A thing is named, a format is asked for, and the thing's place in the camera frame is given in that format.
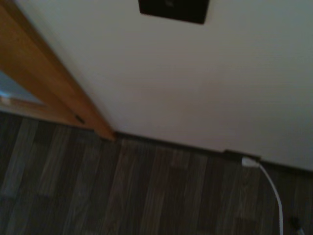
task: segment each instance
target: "wood laminate floor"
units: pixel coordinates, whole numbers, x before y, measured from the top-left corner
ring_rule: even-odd
[[[268,170],[288,219],[313,235],[311,176]],[[218,153],[0,113],[0,235],[278,235],[258,169]]]

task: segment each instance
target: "baseboard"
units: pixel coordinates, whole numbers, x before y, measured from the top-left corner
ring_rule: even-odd
[[[281,171],[284,173],[289,173],[289,174],[296,174],[296,175],[301,175],[309,178],[313,178],[313,171],[309,170],[304,170],[304,169],[299,169],[296,167],[291,167],[291,166],[286,166],[286,165],[280,165],[277,163],[271,163],[268,161],[263,161],[260,156],[254,156],[246,153],[241,153],[237,151],[232,151],[232,150],[225,150],[224,152],[219,152],[219,151],[214,151],[214,150],[209,150],[209,149],[204,149],[204,148],[198,148],[198,147],[193,147],[193,146],[188,146],[184,144],[179,144],[179,143],[173,143],[173,142],[168,142],[168,141],[161,141],[161,140],[156,140],[152,138],[147,138],[147,137],[141,137],[133,134],[127,134],[123,132],[117,132],[117,137],[123,137],[123,138],[130,138],[133,140],[139,140],[139,141],[144,141],[144,142],[149,142],[152,144],[157,144],[157,145],[162,145],[162,146],[167,146],[171,148],[177,148],[185,151],[190,151],[194,153],[199,153],[199,154],[207,154],[210,156],[214,157],[220,157],[224,158],[228,161],[235,161],[240,163],[242,156],[249,156],[251,158],[254,158],[257,161],[260,161],[262,165],[268,169],[273,169],[277,171]]]

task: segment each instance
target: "white cable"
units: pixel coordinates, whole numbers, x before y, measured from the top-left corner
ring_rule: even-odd
[[[277,189],[275,187],[275,184],[273,183],[272,179],[268,175],[267,171],[264,169],[264,167],[260,164],[260,169],[263,171],[265,174],[266,178],[268,179],[270,185],[273,188],[273,191],[275,193],[277,202],[278,202],[278,209],[279,209],[279,234],[283,235],[283,228],[284,228],[284,222],[283,222],[283,207],[282,207],[282,202],[280,200],[279,194],[277,192]]]
[[[277,192],[277,189],[275,187],[275,184],[273,183],[272,179],[270,178],[270,176],[268,175],[267,171],[264,169],[264,167],[258,163],[257,161],[248,158],[248,157],[243,157],[242,158],[242,166],[245,167],[255,167],[255,168],[260,168],[261,171],[265,174],[266,178],[268,179],[270,185],[272,186],[272,189],[275,193],[277,202],[278,202],[278,209],[279,209],[279,234],[283,235],[283,228],[284,228],[284,221],[283,221],[283,206],[282,206],[282,202],[280,200],[279,194]]]

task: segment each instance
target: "light switch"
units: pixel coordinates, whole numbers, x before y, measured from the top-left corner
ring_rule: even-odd
[[[203,24],[209,0],[139,0],[142,14]]]

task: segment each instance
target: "wooden door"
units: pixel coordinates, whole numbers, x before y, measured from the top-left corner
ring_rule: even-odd
[[[114,139],[114,132],[91,100],[11,0],[0,0],[0,70],[65,124]]]

